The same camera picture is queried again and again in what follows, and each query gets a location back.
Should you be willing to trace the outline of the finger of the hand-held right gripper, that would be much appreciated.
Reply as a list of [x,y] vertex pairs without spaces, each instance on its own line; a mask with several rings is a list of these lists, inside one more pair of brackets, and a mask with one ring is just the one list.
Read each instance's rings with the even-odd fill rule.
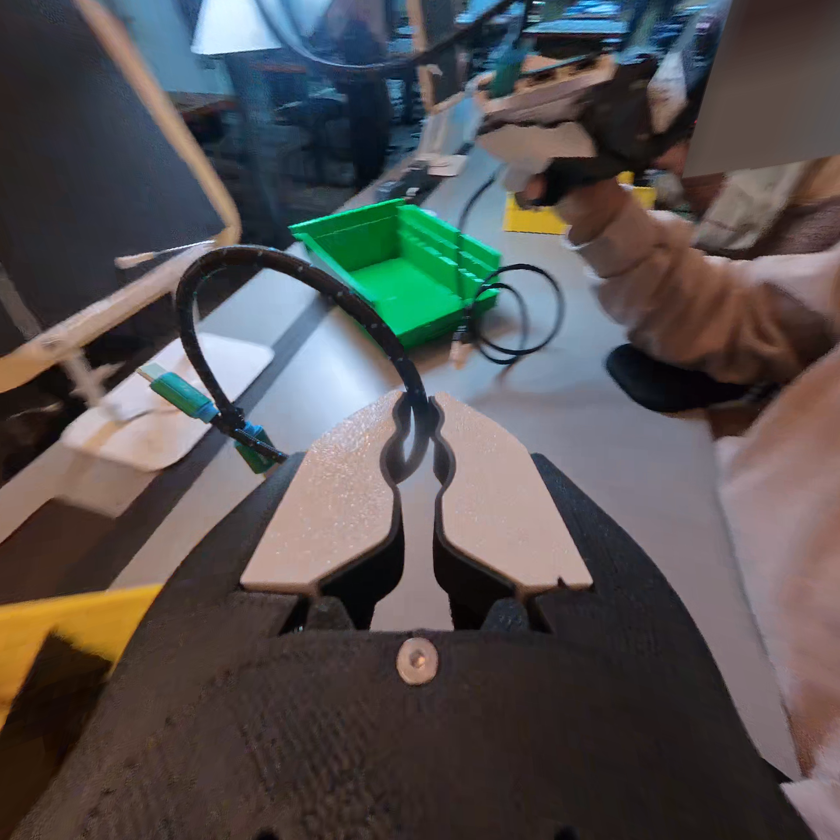
[[508,123],[478,133],[478,146],[515,172],[536,175],[556,159],[598,155],[591,135],[575,121],[555,125]]
[[490,125],[573,120],[588,92],[613,79],[614,60],[524,60],[486,74],[472,99]]

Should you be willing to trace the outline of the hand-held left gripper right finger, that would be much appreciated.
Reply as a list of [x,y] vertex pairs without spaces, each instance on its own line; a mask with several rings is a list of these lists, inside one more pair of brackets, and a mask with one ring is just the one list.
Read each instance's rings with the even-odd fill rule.
[[507,429],[446,392],[437,411],[436,531],[446,552],[517,596],[593,579],[529,451]]

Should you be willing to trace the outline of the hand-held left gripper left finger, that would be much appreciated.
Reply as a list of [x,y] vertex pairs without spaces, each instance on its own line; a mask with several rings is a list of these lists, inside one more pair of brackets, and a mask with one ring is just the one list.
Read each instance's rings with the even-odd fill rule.
[[385,544],[396,489],[382,457],[403,396],[384,394],[314,441],[241,574],[245,590],[319,592]]

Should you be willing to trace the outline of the black braided cable silver plug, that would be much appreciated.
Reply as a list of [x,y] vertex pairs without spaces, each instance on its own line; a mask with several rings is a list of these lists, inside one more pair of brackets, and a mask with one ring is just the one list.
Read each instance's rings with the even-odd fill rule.
[[[456,254],[456,290],[461,302],[460,322],[454,332],[450,345],[449,361],[458,370],[464,368],[472,350],[476,350],[485,360],[499,367],[508,368],[526,357],[545,350],[552,340],[560,332],[566,314],[566,300],[561,284],[545,269],[531,264],[515,263],[499,266],[491,271],[485,279],[479,282],[476,291],[471,297],[464,293],[464,281],[460,275],[462,249],[465,239],[466,225],[471,211],[479,199],[493,186],[500,178],[503,168],[497,168],[472,194],[464,205],[458,217],[457,223],[457,254]],[[511,284],[503,281],[506,274],[512,272],[527,272],[545,280],[553,292],[555,302],[555,314],[552,325],[545,339],[540,343],[528,345],[530,333],[530,318],[528,303],[523,294]],[[479,312],[481,299],[492,291],[505,291],[510,293],[518,304],[520,314],[520,340],[517,348],[508,348],[488,339],[484,334]]]

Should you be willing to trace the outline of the green plastic bin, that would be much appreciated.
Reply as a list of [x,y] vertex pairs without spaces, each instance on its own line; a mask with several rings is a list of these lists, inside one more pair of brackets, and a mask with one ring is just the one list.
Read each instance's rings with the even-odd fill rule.
[[407,350],[453,335],[501,267],[499,251],[402,198],[290,227],[313,265],[345,282]]

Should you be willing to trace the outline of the yellow plastic bin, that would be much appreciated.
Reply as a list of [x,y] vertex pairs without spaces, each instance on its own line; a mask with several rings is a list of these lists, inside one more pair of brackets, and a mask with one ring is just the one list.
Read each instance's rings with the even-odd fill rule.
[[1,607],[1,723],[48,635],[109,664],[110,676],[162,584],[63,595]]

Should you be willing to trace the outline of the person's right forearm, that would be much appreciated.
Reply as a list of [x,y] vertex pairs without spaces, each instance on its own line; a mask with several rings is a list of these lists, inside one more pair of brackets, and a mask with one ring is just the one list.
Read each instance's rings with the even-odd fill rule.
[[605,313],[649,356],[719,382],[838,378],[838,245],[752,260],[709,256],[687,226],[642,209],[615,181],[565,197],[558,214]]

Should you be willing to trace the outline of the person's right hand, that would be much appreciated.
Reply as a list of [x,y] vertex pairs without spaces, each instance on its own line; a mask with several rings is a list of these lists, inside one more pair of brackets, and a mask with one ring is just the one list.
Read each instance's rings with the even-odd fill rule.
[[625,163],[609,155],[559,157],[541,173],[526,176],[512,194],[521,208],[554,207],[575,190],[613,179],[626,169]]

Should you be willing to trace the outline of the black cushion pad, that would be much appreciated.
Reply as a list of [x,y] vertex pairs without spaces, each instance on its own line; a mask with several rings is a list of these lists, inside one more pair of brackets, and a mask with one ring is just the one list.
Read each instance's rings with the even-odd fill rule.
[[635,404],[660,414],[680,414],[726,407],[762,405],[774,398],[774,384],[719,382],[699,371],[654,360],[630,344],[616,347],[604,361],[605,371]]

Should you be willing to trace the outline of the person's beige hoodie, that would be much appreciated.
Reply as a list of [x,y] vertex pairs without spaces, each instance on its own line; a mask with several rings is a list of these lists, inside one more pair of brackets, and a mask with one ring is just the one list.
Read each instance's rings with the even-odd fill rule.
[[803,779],[784,793],[839,836],[839,354],[718,445],[719,491]]

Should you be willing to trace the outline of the white softbox studio light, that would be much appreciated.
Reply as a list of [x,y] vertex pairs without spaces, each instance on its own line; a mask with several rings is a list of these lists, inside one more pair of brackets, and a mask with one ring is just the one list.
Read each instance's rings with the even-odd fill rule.
[[255,1],[202,1],[192,39],[192,53],[219,57],[279,49]]

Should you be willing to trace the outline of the black wood-rimmed board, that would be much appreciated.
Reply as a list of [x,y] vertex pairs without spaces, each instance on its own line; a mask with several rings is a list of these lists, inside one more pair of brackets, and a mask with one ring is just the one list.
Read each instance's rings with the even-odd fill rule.
[[174,331],[163,298],[237,207],[98,2],[1,3],[2,391]]

